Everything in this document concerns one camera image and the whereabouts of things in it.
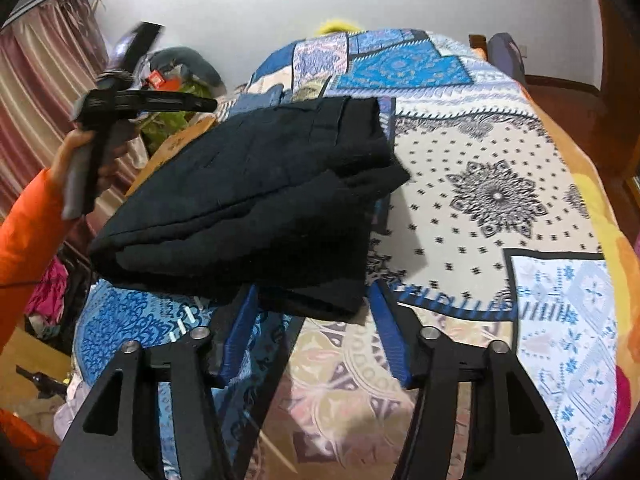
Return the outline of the orange sleeve left forearm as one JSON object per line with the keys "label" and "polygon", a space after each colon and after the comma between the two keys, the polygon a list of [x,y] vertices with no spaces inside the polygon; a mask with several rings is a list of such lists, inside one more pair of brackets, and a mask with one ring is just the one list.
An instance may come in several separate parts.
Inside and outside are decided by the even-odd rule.
{"label": "orange sleeve left forearm", "polygon": [[50,169],[37,174],[1,225],[1,343],[11,338],[34,289],[72,229]]}

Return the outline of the person left hand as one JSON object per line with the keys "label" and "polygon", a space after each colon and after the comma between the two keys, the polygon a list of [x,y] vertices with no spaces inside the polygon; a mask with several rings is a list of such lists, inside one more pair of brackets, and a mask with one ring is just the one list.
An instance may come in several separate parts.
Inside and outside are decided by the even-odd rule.
{"label": "person left hand", "polygon": [[[84,162],[90,162],[91,150],[93,148],[94,131],[85,130],[79,122],[73,123],[73,130],[66,134],[61,146],[54,155],[52,165],[48,172],[49,181],[59,190],[66,187],[71,172],[74,174],[80,171]],[[110,188],[117,174],[116,159],[128,153],[128,142],[122,142],[115,146],[112,151],[112,160],[108,164],[103,164],[98,169],[98,183],[96,184],[96,194],[100,195]]]}

